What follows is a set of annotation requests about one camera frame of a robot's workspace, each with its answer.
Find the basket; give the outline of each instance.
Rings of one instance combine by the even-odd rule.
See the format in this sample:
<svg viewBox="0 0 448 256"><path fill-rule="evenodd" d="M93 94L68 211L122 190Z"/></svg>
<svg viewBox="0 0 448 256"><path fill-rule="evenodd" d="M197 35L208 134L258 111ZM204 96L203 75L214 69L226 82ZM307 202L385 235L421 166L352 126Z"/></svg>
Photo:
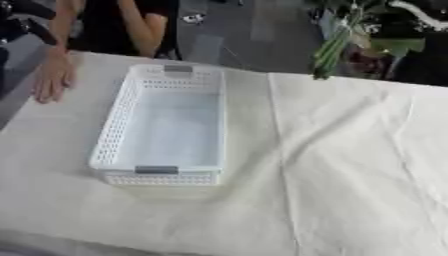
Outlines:
<svg viewBox="0 0 448 256"><path fill-rule="evenodd" d="M225 104L221 69L133 66L90 167L115 185L217 185L224 167Z"/></svg>

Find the white tablecloth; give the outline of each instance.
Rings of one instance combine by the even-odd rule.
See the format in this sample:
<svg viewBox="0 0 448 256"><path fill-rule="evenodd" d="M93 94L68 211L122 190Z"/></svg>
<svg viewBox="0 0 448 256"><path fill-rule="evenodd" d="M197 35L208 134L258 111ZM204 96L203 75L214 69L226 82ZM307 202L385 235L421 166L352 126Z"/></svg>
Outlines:
<svg viewBox="0 0 448 256"><path fill-rule="evenodd" d="M0 228L212 255L448 255L448 90L227 70L216 188L120 188L88 157L130 65L79 59L63 102L0 134Z"/></svg>

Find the black shirt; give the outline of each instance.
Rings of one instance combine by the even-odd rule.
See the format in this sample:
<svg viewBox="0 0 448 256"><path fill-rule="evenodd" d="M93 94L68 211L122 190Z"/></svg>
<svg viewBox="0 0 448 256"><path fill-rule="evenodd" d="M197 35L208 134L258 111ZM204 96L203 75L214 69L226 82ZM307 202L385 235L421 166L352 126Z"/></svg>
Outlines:
<svg viewBox="0 0 448 256"><path fill-rule="evenodd" d="M142 17L148 13L168 18L165 36L157 53L166 53L176 44L179 0L134 0ZM86 0L81 15L83 31L72 48L84 51L138 55L129 37L117 0Z"/></svg>

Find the green plant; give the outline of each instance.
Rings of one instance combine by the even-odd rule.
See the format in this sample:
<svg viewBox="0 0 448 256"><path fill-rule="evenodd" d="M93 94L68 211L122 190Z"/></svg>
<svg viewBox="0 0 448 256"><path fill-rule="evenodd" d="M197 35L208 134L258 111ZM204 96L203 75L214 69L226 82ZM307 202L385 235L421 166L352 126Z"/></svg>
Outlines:
<svg viewBox="0 0 448 256"><path fill-rule="evenodd" d="M448 28L446 22L432 19L419 7L403 1L308 0L307 3L321 13L324 10L332 13L336 23L336 29L314 54L315 79L330 77L356 30L366 35L370 50L403 57L410 50L424 49L425 30Z"/></svg>

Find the floor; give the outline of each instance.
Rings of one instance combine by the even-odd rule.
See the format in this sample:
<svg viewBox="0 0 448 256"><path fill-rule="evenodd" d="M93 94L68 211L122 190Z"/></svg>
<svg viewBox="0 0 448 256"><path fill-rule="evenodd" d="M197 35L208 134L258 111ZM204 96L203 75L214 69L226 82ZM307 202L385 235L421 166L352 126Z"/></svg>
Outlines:
<svg viewBox="0 0 448 256"><path fill-rule="evenodd" d="M51 6L52 0L39 0ZM309 73L311 54L319 47L320 31L310 24L300 0L237 0L226 4L182 0L181 14L204 13L202 25L179 21L179 42L187 61L262 72ZM12 93L0 100L0 129L29 96L21 83L43 57L43 46L32 36L8 45L6 86ZM61 238L0 230L2 255L183 255L157 254Z"/></svg>

